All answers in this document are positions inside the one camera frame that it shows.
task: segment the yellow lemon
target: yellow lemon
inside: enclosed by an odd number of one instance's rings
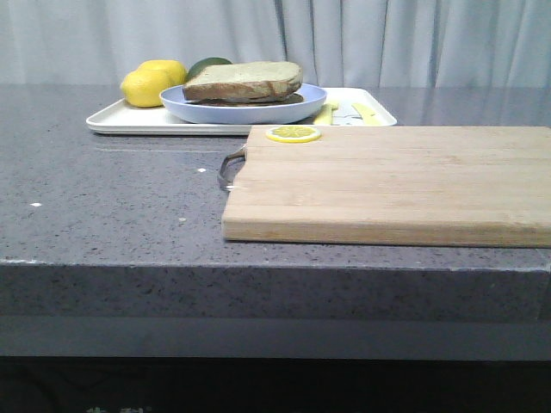
[[[186,80],[187,75],[185,66],[177,60],[147,60],[140,66],[138,66],[138,70],[140,69],[166,71],[170,76],[172,86],[183,84],[183,82]]]
[[[269,129],[266,136],[277,142],[301,144],[319,139],[321,132],[315,127],[306,125],[285,125]]]
[[[139,69],[131,71],[121,83],[127,102],[139,108],[162,106],[159,94],[172,86],[166,71]]]

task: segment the slice of bread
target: slice of bread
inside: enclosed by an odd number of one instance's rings
[[[302,69],[292,62],[250,62],[208,66],[183,85],[186,100],[274,102],[302,85]]]

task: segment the lime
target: lime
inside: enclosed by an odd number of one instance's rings
[[[159,94],[172,86],[166,71],[138,69],[126,75],[121,90],[128,103],[139,108],[162,106]]]
[[[172,81],[172,86],[182,84],[186,79],[186,68],[177,60],[147,60],[138,66],[139,69],[167,71]]]
[[[201,71],[206,68],[207,66],[213,66],[213,65],[231,65],[232,62],[230,62],[226,58],[206,58],[203,60],[199,60],[197,63],[195,63],[193,66],[189,68],[188,76],[186,77],[186,81],[192,79],[193,77],[197,76]]]
[[[321,132],[315,127],[305,125],[277,126],[266,132],[269,139],[286,144],[301,144],[318,139]]]

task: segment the wood grain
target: wood grain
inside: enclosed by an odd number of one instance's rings
[[[226,239],[551,246],[551,128],[319,126],[282,144],[254,126]]]

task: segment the countertop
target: countertop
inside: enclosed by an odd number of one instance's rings
[[[551,89],[369,92],[401,125],[551,125]],[[245,137],[94,134],[116,86],[0,94],[0,355],[551,358],[549,249],[226,242]]]

